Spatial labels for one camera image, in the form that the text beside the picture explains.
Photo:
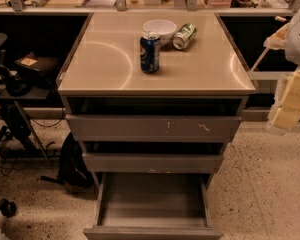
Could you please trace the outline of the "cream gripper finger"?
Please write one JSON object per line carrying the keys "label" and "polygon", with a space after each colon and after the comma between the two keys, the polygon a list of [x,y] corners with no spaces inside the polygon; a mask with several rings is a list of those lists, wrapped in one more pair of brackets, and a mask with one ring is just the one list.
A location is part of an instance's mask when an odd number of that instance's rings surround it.
{"label": "cream gripper finger", "polygon": [[275,33],[267,37],[263,46],[272,50],[284,50],[286,46],[285,40],[288,26],[289,24],[283,25]]}
{"label": "cream gripper finger", "polygon": [[268,114],[267,130],[276,135],[290,131],[300,121],[300,67],[282,74],[275,90],[274,104]]}

